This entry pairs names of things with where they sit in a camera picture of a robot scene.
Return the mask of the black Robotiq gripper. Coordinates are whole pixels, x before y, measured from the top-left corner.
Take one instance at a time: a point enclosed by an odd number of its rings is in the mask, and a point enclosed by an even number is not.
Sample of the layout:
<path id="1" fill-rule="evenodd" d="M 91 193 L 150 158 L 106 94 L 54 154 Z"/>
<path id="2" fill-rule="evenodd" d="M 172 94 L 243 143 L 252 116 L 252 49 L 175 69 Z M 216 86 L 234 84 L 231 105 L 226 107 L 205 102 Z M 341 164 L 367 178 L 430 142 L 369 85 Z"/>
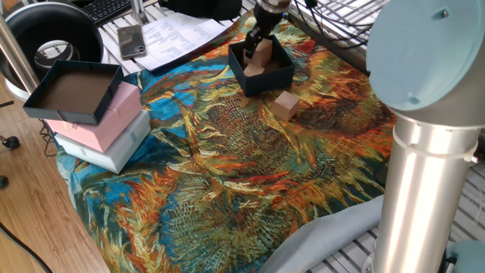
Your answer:
<path id="1" fill-rule="evenodd" d="M 272 13 L 263 9 L 257 4 L 255 6 L 254 15 L 256 24 L 252 30 L 246 34 L 244 56 L 251 58 L 257 48 L 257 45 L 262 41 L 262 37 L 269 36 L 271 31 L 283 18 L 282 13 Z"/>

